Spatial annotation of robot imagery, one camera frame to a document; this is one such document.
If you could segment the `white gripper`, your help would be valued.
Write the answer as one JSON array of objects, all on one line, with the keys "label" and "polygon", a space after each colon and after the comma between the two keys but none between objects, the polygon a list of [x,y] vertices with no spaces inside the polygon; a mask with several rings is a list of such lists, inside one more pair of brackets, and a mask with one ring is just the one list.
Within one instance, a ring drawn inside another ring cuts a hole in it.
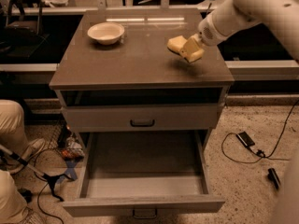
[{"label": "white gripper", "polygon": [[216,12],[209,13],[198,24],[198,33],[188,38],[180,49],[179,54],[193,63],[203,57],[204,49],[202,42],[207,46],[216,46],[227,39],[224,34],[225,17]]}]

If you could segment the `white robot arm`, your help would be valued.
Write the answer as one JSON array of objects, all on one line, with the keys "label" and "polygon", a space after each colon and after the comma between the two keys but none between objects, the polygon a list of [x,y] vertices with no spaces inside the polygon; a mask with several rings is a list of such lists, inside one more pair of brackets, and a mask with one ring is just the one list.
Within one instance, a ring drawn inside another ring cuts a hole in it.
[{"label": "white robot arm", "polygon": [[[262,23],[294,60],[299,61],[299,5],[294,0],[225,0],[199,24],[198,32],[179,50],[193,62],[198,50],[214,46],[235,33]],[[299,149],[285,172],[270,224],[299,224]]]}]

